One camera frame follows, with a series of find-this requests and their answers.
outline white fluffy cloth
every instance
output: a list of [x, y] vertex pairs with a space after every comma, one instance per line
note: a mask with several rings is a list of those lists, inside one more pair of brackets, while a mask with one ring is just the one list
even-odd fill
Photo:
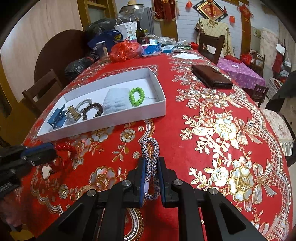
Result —
[[132, 107], [128, 88], [112, 88], [106, 94], [103, 103], [104, 114], [110, 114]]

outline tiled floor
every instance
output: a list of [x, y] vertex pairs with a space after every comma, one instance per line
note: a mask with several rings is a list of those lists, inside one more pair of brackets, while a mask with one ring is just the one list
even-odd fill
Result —
[[[269, 100], [265, 98], [261, 104], [260, 109], [264, 109]], [[293, 200], [293, 226], [296, 224], [296, 163], [289, 167], [289, 174], [292, 186], [292, 200]]]

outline brown leather wallet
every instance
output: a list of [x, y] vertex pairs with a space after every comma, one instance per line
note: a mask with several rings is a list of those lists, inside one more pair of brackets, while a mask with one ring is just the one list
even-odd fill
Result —
[[207, 88], [232, 89], [232, 82], [211, 66], [192, 65], [191, 71]]

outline metal screw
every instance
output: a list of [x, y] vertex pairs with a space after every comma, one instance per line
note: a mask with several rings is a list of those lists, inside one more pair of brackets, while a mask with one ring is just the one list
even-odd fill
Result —
[[176, 179], [176, 180], [174, 180], [174, 184], [175, 184], [176, 186], [181, 186], [181, 185], [183, 184], [183, 181], [180, 180], [180, 179]]
[[124, 180], [123, 182], [122, 182], [122, 185], [124, 185], [124, 186], [129, 186], [131, 184], [131, 181], [130, 180]]
[[87, 196], [89, 197], [93, 197], [94, 195], [96, 195], [96, 190], [91, 189], [87, 191]]
[[218, 193], [218, 190], [216, 188], [209, 188], [209, 193], [212, 195], [216, 195]]

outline wooden shelf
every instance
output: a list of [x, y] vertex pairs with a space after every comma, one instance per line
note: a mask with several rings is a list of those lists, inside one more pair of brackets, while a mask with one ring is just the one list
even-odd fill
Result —
[[95, 3], [95, 2], [87, 1], [87, 5], [92, 6], [92, 7], [96, 7], [96, 8], [99, 8], [99, 9], [103, 9], [103, 10], [107, 9], [107, 6], [102, 5], [102, 4], [98, 4], [98, 3]]

